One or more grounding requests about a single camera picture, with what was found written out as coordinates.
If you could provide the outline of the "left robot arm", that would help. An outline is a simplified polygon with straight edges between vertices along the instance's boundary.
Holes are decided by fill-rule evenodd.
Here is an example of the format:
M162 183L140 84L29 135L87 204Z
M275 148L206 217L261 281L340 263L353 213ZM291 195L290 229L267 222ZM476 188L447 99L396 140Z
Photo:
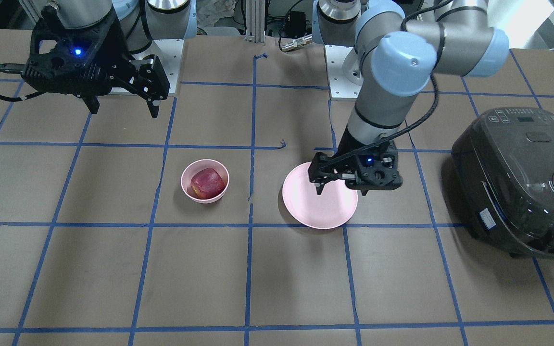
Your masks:
M402 186L394 140L437 108L435 73L487 77L506 61L509 37L489 26L487 8L486 0L436 0L426 8L433 21L420 21L392 0L314 2L314 42L352 47L362 80L336 153L316 153L308 168L317 194L334 180L363 195Z

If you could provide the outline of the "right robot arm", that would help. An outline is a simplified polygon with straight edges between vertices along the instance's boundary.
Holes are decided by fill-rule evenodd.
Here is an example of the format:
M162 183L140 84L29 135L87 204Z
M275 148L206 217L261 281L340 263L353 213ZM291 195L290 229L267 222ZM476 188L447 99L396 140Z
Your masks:
M123 88L145 100L156 118L171 84L160 56L134 55L156 40L196 33L193 0L140 0L126 29L110 0L49 0L32 31L21 77L37 92L81 99L92 114L99 111L99 96Z

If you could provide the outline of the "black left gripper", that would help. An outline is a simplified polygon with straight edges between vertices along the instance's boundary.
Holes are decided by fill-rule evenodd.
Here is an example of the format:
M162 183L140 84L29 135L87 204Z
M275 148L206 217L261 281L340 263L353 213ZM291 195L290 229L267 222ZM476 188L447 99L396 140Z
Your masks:
M398 171L398 150L394 135L380 136L364 145L352 135L341 137L333 156L315 153L308 167L308 180L321 195L325 185L343 180L350 190L360 190L365 196L374 190L396 190L403 184Z

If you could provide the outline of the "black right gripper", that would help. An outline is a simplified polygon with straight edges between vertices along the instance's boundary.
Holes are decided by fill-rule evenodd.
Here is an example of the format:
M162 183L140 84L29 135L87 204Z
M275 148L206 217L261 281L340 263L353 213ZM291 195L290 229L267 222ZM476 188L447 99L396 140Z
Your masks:
M21 75L39 92L77 97L93 115L98 96L117 87L143 98L158 118L171 87L158 55L130 55L113 7L43 7Z

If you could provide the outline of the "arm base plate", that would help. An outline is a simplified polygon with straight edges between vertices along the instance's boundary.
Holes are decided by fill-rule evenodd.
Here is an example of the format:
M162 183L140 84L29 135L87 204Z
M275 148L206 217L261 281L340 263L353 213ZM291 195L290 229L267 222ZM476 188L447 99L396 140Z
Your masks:
M363 78L354 48L326 45L325 59L330 98L355 101L360 94Z
M151 54L160 57L170 84L168 94L170 97L174 97L178 95L185 45L186 41L184 39L156 40L152 41L151 45L143 52L133 53L132 57L137 60Z

